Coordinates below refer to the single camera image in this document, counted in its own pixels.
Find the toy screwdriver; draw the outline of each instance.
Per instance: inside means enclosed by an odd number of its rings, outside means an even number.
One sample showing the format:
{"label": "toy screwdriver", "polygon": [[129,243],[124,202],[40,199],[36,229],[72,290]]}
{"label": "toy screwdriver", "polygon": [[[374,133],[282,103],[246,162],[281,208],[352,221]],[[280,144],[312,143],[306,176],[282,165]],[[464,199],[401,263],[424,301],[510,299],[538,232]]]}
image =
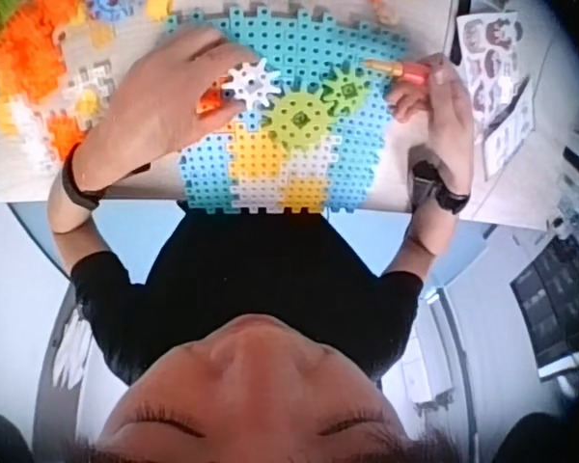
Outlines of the toy screwdriver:
{"label": "toy screwdriver", "polygon": [[417,63],[386,63],[377,60],[364,60],[363,66],[417,85],[425,85],[430,74],[428,66]]}

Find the sticker sheet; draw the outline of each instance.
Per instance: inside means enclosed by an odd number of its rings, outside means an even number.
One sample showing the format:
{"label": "sticker sheet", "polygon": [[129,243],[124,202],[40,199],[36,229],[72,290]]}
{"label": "sticker sheet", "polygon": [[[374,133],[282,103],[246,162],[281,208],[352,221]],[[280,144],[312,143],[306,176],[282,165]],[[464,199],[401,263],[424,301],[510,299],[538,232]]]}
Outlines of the sticker sheet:
{"label": "sticker sheet", "polygon": [[484,172],[489,180],[517,153],[523,141],[534,130],[534,104],[532,81],[523,86],[519,99],[510,115],[484,142]]}
{"label": "sticker sheet", "polygon": [[481,134],[517,94],[517,44],[523,27],[517,13],[469,14],[457,19],[457,30],[461,65],[472,97],[477,134]]}

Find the table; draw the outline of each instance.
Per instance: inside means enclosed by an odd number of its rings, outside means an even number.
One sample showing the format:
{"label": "table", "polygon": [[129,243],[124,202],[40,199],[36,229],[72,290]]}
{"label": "table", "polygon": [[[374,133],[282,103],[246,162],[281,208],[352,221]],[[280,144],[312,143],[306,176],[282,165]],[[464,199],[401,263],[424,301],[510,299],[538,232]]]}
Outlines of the table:
{"label": "table", "polygon": [[[237,2],[244,9],[246,1]],[[289,12],[287,1],[265,2],[273,12]],[[400,14],[399,32],[408,37],[408,59],[433,52],[449,52],[455,31],[456,1],[396,0]],[[369,4],[364,0],[305,0],[309,10],[319,7],[333,12],[341,22],[359,19],[373,21]],[[221,13],[221,0],[200,2],[180,0],[173,10],[198,6],[208,14]],[[461,218],[517,227],[544,229],[547,220],[557,213],[561,192],[555,187],[566,169],[562,158],[566,139],[579,110],[579,60],[564,31],[538,0],[511,1],[519,11],[526,38],[520,44],[522,66],[535,82],[536,131],[531,133],[521,151],[497,176],[484,178],[482,149],[475,153],[476,178],[472,201]],[[111,58],[117,82],[130,65],[152,49],[162,35],[162,23],[145,16],[135,16],[116,26],[116,39],[102,49],[90,44],[86,32],[73,31],[63,48],[68,69],[78,69]],[[53,95],[50,105],[64,103]],[[386,133],[386,146],[380,154],[372,190],[364,208],[404,212],[409,210],[407,173],[409,149],[427,138],[427,117],[421,115],[407,124],[393,123]],[[129,178],[112,187],[109,198],[183,199],[179,177],[179,155],[172,153],[153,163],[147,173]],[[44,201],[53,176],[32,174],[21,162],[13,140],[0,135],[0,202]]]}

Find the black wristwatch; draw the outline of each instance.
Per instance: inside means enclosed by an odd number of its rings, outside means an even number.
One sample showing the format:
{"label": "black wristwatch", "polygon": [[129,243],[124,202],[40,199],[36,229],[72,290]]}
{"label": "black wristwatch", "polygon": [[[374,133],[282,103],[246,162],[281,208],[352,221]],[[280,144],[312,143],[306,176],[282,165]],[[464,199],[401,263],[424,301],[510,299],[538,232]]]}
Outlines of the black wristwatch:
{"label": "black wristwatch", "polygon": [[75,177],[73,176],[73,155],[78,146],[79,144],[70,149],[70,153],[67,156],[67,159],[65,159],[65,164],[62,166],[62,186],[65,189],[65,193],[67,193],[67,196],[74,204],[92,211],[98,207],[98,203],[103,197],[104,190],[83,192],[77,187]]}
{"label": "black wristwatch", "polygon": [[414,210],[426,200],[433,198],[444,210],[457,215],[470,202],[470,195],[460,196],[449,190],[437,168],[428,161],[421,161],[412,169],[410,189]]}

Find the black t-shirt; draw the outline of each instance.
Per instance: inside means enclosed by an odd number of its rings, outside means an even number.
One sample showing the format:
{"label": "black t-shirt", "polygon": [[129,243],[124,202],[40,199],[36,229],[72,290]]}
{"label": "black t-shirt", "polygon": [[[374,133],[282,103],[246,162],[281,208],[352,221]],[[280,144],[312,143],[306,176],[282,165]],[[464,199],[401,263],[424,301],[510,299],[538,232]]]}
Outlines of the black t-shirt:
{"label": "black t-shirt", "polygon": [[80,260],[71,279],[105,362],[129,385],[246,313],[337,348],[375,381],[403,353],[423,287],[409,273],[374,276],[320,215],[201,211],[186,214],[145,285],[110,252]]}

